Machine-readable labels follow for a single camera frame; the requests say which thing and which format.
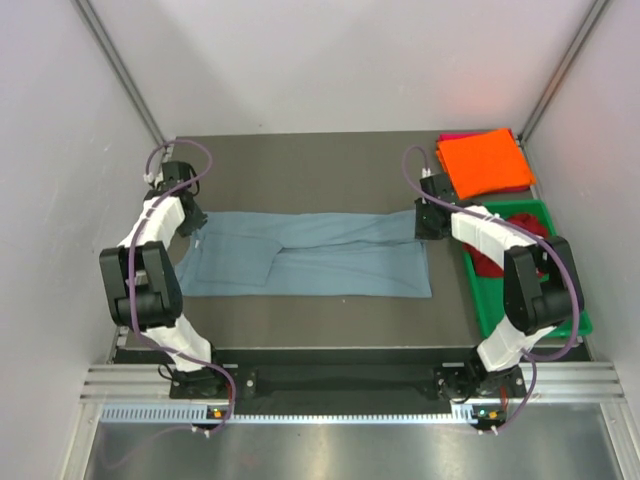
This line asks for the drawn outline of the grey-blue t-shirt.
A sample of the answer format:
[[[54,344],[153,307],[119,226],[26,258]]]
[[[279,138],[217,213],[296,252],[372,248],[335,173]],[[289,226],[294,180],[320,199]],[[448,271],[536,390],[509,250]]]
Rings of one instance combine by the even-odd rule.
[[[411,210],[211,212],[175,270],[189,297],[432,295]]]

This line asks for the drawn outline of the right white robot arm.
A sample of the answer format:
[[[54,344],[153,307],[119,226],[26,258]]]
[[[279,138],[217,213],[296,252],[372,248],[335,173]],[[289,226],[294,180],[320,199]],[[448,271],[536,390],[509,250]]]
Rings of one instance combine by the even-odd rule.
[[[415,201],[415,236],[452,238],[487,257],[503,271],[502,320],[466,362],[476,394],[498,389],[525,353],[568,320],[578,320],[584,296],[569,242],[544,238],[490,212],[460,202],[447,174],[422,171]]]

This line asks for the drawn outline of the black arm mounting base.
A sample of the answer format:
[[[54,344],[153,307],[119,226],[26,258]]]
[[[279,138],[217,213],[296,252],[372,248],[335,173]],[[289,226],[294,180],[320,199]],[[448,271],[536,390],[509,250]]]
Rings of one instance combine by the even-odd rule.
[[[216,371],[185,374],[162,364],[175,399],[236,395],[243,414],[416,412],[472,398],[524,395],[519,367],[477,384],[467,375],[470,348],[223,350],[214,358],[234,378]]]

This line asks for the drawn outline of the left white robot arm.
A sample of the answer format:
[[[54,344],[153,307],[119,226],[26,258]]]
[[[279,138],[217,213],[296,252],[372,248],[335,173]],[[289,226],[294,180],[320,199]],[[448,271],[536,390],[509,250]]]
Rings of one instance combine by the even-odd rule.
[[[114,324],[167,353],[178,371],[193,373],[197,390],[212,397],[226,387],[227,374],[213,363],[211,343],[184,314],[181,287],[168,255],[176,235],[188,238],[207,222],[196,204],[197,193],[183,185],[195,177],[186,162],[163,164],[132,230],[117,246],[102,250],[99,265]]]

